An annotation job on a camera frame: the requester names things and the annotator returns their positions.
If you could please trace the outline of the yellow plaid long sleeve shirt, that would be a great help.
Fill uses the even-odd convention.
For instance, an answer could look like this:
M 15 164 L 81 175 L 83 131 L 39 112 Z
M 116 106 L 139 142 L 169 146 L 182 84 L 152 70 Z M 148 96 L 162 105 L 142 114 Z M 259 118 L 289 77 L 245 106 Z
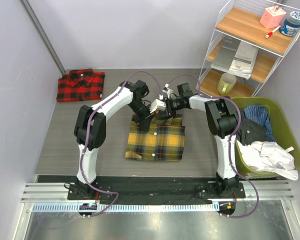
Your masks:
M 130 122 L 125 158 L 147 162 L 175 162 L 183 158 L 186 135 L 183 116 L 167 120 L 153 118 L 149 131 L 137 127 L 136 116 Z

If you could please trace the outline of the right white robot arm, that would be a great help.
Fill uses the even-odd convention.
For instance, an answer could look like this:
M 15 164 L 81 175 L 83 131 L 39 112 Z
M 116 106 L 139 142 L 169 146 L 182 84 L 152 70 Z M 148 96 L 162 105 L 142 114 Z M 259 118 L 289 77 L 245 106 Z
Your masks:
M 239 186 L 235 160 L 235 140 L 233 133 L 237 129 L 239 117 L 236 106 L 227 99 L 203 97 L 194 94 L 188 83 L 177 86 L 176 95 L 169 84 L 163 87 L 166 96 L 159 96 L 151 106 L 151 111 L 158 110 L 162 119 L 173 117 L 183 109 L 205 112 L 210 133 L 214 136 L 217 146 L 218 167 L 216 172 L 215 190 L 223 198 L 233 194 Z

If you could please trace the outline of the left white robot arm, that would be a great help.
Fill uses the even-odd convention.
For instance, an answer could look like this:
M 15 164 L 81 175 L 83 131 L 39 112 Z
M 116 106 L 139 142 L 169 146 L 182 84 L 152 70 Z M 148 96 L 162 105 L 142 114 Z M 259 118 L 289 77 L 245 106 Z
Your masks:
M 106 139 L 107 120 L 128 105 L 136 115 L 136 124 L 141 131 L 150 129 L 150 108 L 143 103 L 149 94 L 147 84 L 122 82 L 119 87 L 100 103 L 83 105 L 79 109 L 74 136 L 79 147 L 79 170 L 74 184 L 69 186 L 69 200 L 90 200 L 97 192 L 97 155 Z

